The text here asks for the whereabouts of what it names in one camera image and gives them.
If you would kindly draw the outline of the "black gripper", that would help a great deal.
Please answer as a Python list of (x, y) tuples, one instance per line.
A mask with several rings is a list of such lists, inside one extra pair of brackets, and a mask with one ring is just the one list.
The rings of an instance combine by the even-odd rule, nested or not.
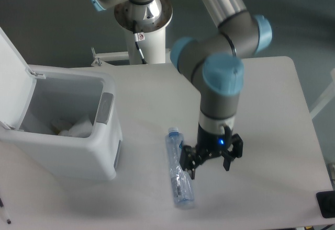
[(239, 134), (232, 136), (232, 130), (224, 125), (223, 134), (207, 132), (198, 125), (197, 145), (184, 145), (181, 150), (180, 166), (192, 180), (195, 179), (195, 170), (205, 161), (222, 156), (225, 171), (230, 170), (231, 163), (243, 155), (243, 140)]

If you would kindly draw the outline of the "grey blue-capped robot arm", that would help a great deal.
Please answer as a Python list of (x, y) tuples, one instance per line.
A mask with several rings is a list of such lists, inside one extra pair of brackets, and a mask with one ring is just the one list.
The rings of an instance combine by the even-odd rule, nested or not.
[[(162, 0), (90, 0), (98, 11), (114, 9), (118, 22), (133, 33), (163, 25)], [(233, 132), (240, 92), (243, 58), (268, 47), (272, 28), (262, 15), (251, 15), (243, 0), (202, 0), (218, 33), (204, 41), (180, 38), (171, 49), (174, 67), (199, 92), (197, 143), (183, 146), (181, 168), (191, 177), (205, 161), (224, 158), (224, 169), (243, 153), (243, 140)]]

